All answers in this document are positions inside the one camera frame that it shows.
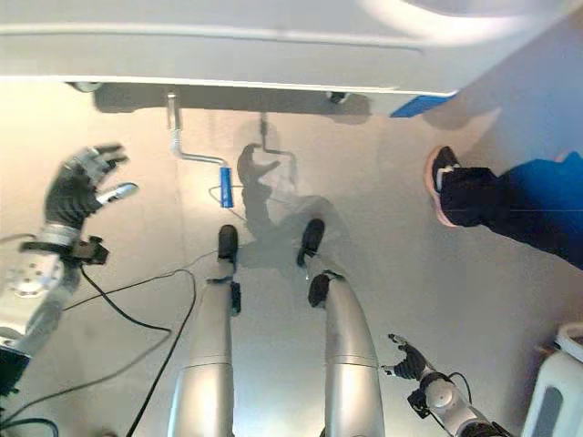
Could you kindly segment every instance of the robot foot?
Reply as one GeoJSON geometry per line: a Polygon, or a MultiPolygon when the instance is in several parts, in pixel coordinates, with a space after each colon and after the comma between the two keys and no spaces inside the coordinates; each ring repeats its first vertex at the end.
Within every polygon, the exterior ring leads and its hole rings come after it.
{"type": "Polygon", "coordinates": [[[219,231],[219,259],[235,264],[239,251],[239,234],[232,225],[224,225],[219,231]]]}
{"type": "Polygon", "coordinates": [[[320,247],[320,243],[322,242],[325,229],[326,226],[324,225],[324,222],[319,218],[313,218],[310,223],[308,223],[308,226],[303,232],[302,247],[298,252],[298,258],[296,259],[298,266],[304,266],[304,258],[306,255],[313,257],[316,254],[320,247]]]}

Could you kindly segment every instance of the white container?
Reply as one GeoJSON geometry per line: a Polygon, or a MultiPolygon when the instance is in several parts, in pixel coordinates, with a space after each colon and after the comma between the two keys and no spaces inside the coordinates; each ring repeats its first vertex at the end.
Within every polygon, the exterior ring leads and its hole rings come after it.
{"type": "Polygon", "coordinates": [[[540,368],[523,437],[583,437],[583,323],[559,330],[561,352],[540,368]]]}

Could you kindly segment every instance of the robotic arm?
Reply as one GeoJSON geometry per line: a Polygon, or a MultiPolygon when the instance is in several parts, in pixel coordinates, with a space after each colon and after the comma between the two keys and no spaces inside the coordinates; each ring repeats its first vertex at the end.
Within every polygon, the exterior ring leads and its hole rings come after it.
{"type": "Polygon", "coordinates": [[[405,339],[394,334],[389,339],[406,353],[406,358],[396,366],[382,369],[389,376],[419,381],[419,388],[407,398],[419,417],[433,415],[453,437],[512,437],[474,408],[455,384],[405,339]]]}
{"type": "Polygon", "coordinates": [[[79,267],[106,262],[101,239],[81,241],[81,230],[91,214],[137,191],[137,185],[125,183],[97,192],[105,176],[127,160],[120,145],[89,147],[56,174],[46,195],[45,225],[35,241],[21,245],[0,289],[0,396],[14,389],[56,329],[77,289],[79,267]]]}

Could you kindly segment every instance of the blue tape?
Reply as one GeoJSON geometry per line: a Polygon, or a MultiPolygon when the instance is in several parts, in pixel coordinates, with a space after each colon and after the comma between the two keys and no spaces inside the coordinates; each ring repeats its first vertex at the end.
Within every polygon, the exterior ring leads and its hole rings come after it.
{"type": "Polygon", "coordinates": [[[402,107],[391,114],[391,118],[411,118],[423,114],[424,112],[438,107],[457,96],[457,93],[450,97],[439,96],[419,96],[405,103],[402,107]]]}
{"type": "Polygon", "coordinates": [[[230,168],[220,168],[220,207],[233,208],[233,187],[230,183],[230,168]]]}

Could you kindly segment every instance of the silver robot leg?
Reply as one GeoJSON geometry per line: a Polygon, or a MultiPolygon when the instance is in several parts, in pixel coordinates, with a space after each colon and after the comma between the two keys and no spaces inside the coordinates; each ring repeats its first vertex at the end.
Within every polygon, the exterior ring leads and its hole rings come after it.
{"type": "Polygon", "coordinates": [[[230,317],[233,264],[219,259],[192,327],[189,365],[174,392],[168,437],[232,437],[230,317]]]}
{"type": "Polygon", "coordinates": [[[326,436],[384,437],[378,361],[363,309],[340,269],[305,257],[310,303],[326,309],[326,436]]]}

